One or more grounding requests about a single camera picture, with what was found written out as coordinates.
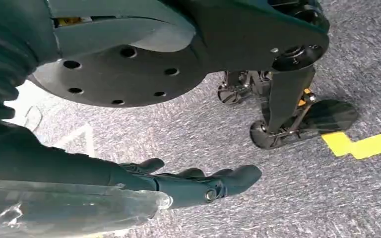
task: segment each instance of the bolt hole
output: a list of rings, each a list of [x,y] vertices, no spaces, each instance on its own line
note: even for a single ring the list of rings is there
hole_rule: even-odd
[[[73,60],[67,60],[63,63],[63,65],[65,66],[65,68],[69,68],[69,69],[76,69],[81,67],[80,63]]]
[[[164,74],[165,75],[168,75],[168,76],[176,76],[178,75],[180,72],[177,68],[168,68],[164,71]]]
[[[112,101],[113,105],[123,105],[125,104],[124,100],[113,100]]]
[[[138,52],[134,48],[124,48],[121,50],[121,56],[125,58],[134,58],[138,55]]]
[[[68,89],[68,92],[70,92],[72,94],[81,94],[84,92],[84,90],[82,90],[80,88],[70,88],[70,89]]]
[[[166,95],[165,92],[156,92],[156,93],[154,93],[154,96],[156,96],[156,97],[164,97],[165,95]]]

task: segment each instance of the floor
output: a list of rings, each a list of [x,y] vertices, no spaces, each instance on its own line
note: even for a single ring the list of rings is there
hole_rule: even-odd
[[[381,134],[381,0],[323,0],[331,46],[317,64],[313,91],[353,103],[353,141]],[[252,145],[254,101],[228,107],[216,97],[222,74],[158,105],[110,109],[39,92],[35,133],[46,145],[116,162],[158,157],[164,172],[207,173],[255,164],[249,191],[208,206],[169,210],[126,238],[381,238],[381,154],[337,157],[321,138],[263,151]]]

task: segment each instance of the plastic wrap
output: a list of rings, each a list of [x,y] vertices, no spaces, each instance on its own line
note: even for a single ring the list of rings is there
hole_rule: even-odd
[[[141,225],[172,199],[118,187],[0,180],[0,238],[75,238]]]

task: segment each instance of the black wheel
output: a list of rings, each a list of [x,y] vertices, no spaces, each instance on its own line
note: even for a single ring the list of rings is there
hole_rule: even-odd
[[[239,93],[230,91],[224,85],[220,85],[217,91],[218,99],[225,105],[233,105],[240,102],[242,96]]]
[[[266,133],[265,123],[260,120],[251,125],[250,136],[252,142],[261,149],[273,149],[281,145],[281,138]]]

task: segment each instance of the yellow tape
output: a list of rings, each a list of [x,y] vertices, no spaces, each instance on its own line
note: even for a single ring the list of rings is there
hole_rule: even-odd
[[[351,142],[344,132],[325,134],[322,138],[336,156],[351,153],[354,158],[361,160],[381,154],[381,134],[357,142]]]

